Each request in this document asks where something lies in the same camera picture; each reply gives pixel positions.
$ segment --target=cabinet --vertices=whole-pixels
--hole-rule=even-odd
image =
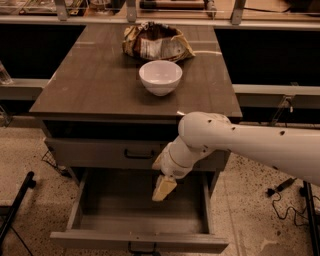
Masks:
[[[159,171],[152,163],[191,111],[241,118],[211,26],[178,26],[196,57],[178,62],[181,84],[150,94],[139,80],[143,61],[122,53],[124,24],[88,24],[31,108],[45,143],[79,184],[65,247],[219,253],[210,197],[229,153],[199,161],[167,200],[151,200]]]

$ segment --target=drawer handle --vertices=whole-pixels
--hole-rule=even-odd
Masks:
[[[149,155],[133,154],[130,153],[128,149],[124,150],[124,156],[130,159],[151,159],[154,157],[154,151],[151,150]]]
[[[131,242],[128,244],[128,251],[132,253],[134,256],[138,255],[152,255],[152,256],[161,256],[159,252],[156,251],[157,243],[153,244],[153,250],[149,252],[143,252],[143,251],[134,251],[131,249]]]

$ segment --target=tabletop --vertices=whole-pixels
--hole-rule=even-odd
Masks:
[[[241,117],[212,26],[177,25],[196,56],[177,64],[177,89],[163,97],[139,78],[145,63],[122,51],[129,24],[87,24],[30,112],[34,115],[175,117],[193,111]]]

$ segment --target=bag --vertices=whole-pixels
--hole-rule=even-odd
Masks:
[[[180,30],[153,22],[126,28],[122,49],[132,57],[145,60],[176,62],[195,56]]]

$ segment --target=drawer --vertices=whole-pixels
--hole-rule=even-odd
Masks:
[[[151,200],[159,172],[86,170],[65,232],[67,248],[221,253],[213,233],[205,172],[191,172],[163,202]]]
[[[67,167],[150,169],[168,142],[46,138],[56,162]],[[216,151],[197,162],[194,170],[223,170],[229,152]]]

